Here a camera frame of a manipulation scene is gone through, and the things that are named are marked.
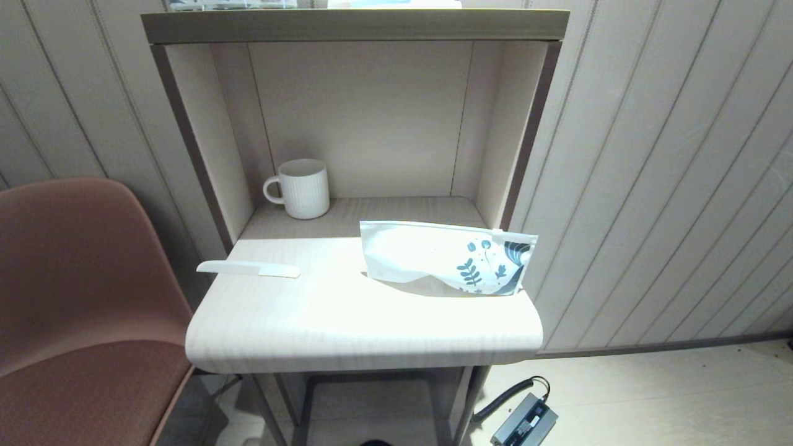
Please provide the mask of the light wooden shelf desk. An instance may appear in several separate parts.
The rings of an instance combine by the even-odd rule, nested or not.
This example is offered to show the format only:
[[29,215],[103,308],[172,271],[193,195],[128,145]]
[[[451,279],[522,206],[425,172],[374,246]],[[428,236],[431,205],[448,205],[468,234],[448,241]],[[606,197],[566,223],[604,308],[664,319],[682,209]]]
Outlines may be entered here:
[[[518,232],[515,209],[571,20],[567,9],[216,9],[142,27],[231,261],[187,353],[239,375],[272,438],[306,444],[317,390],[421,383],[438,446],[463,446],[490,367],[539,350],[526,291],[478,297],[366,274],[360,220]],[[326,163],[330,208],[267,201],[290,160]]]

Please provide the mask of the white ribbed mug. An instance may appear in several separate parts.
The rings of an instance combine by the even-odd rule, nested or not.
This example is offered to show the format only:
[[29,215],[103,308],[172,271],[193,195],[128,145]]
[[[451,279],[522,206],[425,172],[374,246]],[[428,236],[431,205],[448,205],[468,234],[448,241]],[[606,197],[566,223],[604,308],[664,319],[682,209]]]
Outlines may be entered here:
[[267,201],[284,206],[294,219],[321,217],[330,208],[328,167],[321,160],[290,160],[265,180],[263,194]]

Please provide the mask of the white floral zip pouch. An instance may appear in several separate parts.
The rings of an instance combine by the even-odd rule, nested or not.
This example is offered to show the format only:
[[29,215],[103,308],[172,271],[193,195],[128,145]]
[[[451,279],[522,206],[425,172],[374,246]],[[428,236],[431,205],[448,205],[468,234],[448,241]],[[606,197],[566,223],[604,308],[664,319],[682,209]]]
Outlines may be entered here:
[[472,295],[514,295],[537,235],[424,221],[360,221],[366,274],[412,283],[435,279]]

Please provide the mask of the white plastic comb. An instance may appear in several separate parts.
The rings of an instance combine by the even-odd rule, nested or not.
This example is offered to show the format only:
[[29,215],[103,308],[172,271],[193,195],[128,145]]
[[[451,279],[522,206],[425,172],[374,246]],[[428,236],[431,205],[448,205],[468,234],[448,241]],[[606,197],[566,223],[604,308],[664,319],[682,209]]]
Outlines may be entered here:
[[300,268],[291,265],[277,265],[258,261],[212,260],[204,261],[196,267],[197,272],[214,274],[236,274],[236,276],[263,276],[297,279]]

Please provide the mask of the grey power adapter box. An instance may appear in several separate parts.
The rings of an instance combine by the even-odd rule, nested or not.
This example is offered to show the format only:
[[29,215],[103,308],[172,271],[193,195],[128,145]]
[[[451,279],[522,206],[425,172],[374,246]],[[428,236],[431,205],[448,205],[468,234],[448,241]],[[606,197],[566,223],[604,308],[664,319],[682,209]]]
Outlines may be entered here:
[[492,446],[541,446],[558,415],[546,402],[528,393],[491,437]]

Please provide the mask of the brown upholstered chair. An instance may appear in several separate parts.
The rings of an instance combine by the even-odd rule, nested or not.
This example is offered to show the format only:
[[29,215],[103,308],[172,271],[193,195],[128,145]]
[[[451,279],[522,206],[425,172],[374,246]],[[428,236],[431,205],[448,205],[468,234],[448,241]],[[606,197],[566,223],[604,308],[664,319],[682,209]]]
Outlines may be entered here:
[[127,186],[0,192],[0,446],[156,446],[192,315]]

